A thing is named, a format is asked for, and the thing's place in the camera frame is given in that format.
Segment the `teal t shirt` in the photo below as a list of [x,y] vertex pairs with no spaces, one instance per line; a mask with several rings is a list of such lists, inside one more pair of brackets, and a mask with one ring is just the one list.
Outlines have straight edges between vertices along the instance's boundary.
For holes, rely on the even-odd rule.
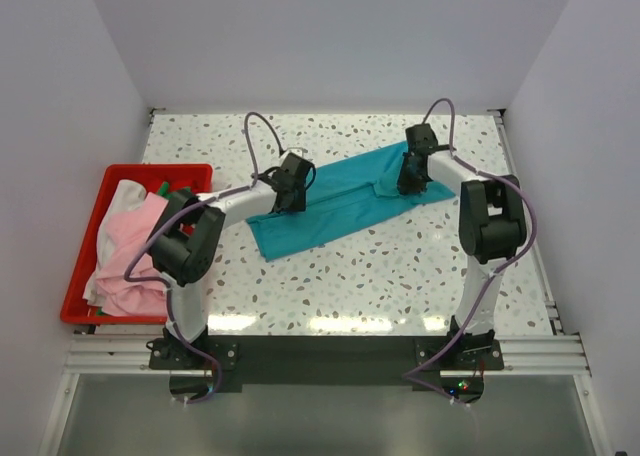
[[417,195],[400,194],[397,179],[406,151],[400,142],[319,167],[303,212],[247,220],[260,254],[267,261],[291,256],[454,197],[439,182]]

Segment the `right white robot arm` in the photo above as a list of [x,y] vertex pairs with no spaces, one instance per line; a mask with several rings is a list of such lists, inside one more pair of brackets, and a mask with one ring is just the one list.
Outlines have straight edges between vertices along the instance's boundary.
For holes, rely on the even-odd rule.
[[440,183],[459,200],[458,238],[467,255],[467,271],[450,323],[450,330],[460,335],[446,343],[445,355],[452,366],[466,369],[481,356],[480,344],[472,336],[494,330],[503,273],[527,241],[519,181],[513,175],[491,175],[463,161],[453,148],[438,142],[427,123],[409,127],[405,135],[399,193],[422,194]]

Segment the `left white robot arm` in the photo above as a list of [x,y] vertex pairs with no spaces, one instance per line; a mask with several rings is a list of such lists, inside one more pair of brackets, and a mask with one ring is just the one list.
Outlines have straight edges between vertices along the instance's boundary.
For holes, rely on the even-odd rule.
[[315,182],[315,165],[288,151],[278,166],[256,175],[247,186],[215,193],[172,193],[152,230],[148,250],[153,267],[168,281],[168,332],[176,338],[173,358],[185,368],[207,356],[207,333],[200,280],[215,259],[222,232],[255,216],[306,210],[306,193]]

